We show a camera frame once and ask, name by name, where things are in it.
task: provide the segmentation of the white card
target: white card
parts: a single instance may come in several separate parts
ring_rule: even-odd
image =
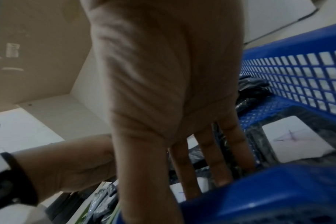
[[[197,179],[198,179],[198,185],[200,187],[201,192],[202,193],[208,192],[209,191],[209,180],[207,178],[197,178]],[[170,187],[178,203],[186,200],[184,192],[183,192],[183,186],[181,183],[173,184]]]
[[[277,159],[282,163],[318,158],[335,150],[296,116],[275,121],[262,128]]]

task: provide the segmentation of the hand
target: hand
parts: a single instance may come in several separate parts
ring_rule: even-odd
[[[127,223],[182,223],[166,151],[188,199],[200,194],[186,137],[195,134],[218,186],[232,181],[211,123],[242,169],[254,159],[235,102],[243,48],[237,0],[82,0],[109,103]]]
[[[59,191],[75,192],[116,175],[111,136],[97,135],[15,152],[39,202]]]

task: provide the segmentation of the wristwatch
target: wristwatch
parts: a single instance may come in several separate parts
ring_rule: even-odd
[[[16,159],[4,152],[0,154],[0,209],[17,203],[36,206],[38,197]]]

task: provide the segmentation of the floor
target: floor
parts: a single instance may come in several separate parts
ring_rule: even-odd
[[[320,0],[315,5],[319,11],[313,16],[252,41],[246,45],[246,49],[336,24],[336,0]]]

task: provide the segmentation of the black wristband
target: black wristband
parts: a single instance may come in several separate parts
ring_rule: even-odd
[[[38,205],[38,196],[29,177],[24,173],[17,160],[8,152],[0,154],[11,168],[11,181],[14,185],[12,195],[18,198],[21,204]]]

